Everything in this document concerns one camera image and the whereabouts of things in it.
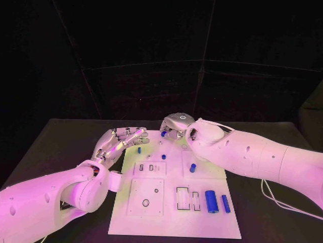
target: cable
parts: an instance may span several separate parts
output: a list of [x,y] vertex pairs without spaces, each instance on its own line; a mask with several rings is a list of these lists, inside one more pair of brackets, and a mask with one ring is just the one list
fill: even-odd
[[[271,197],[265,195],[265,192],[263,192],[263,182],[265,182],[265,185],[266,185],[266,188],[268,188]],[[294,208],[292,206],[286,205],[285,203],[276,201],[275,198],[274,198],[272,191],[271,191],[271,188],[269,188],[269,186],[268,186],[268,183],[266,183],[266,181],[265,181],[263,179],[261,180],[261,191],[262,191],[263,196],[265,196],[268,199],[271,199],[271,200],[275,202],[275,204],[276,204],[281,208],[284,208],[284,209],[286,209],[286,210],[291,210],[291,211],[295,211],[295,212],[298,212],[298,213],[301,213],[301,214],[305,214],[307,216],[311,216],[311,217],[314,217],[314,218],[323,220],[323,217],[320,217],[320,216],[317,216],[317,215],[314,215],[314,214],[310,214],[310,213],[307,213],[305,211],[298,210],[298,209]]]
[[46,240],[46,237],[47,237],[47,235],[46,235],[44,238],[41,239],[41,242],[40,242],[40,243],[43,243],[43,241]]

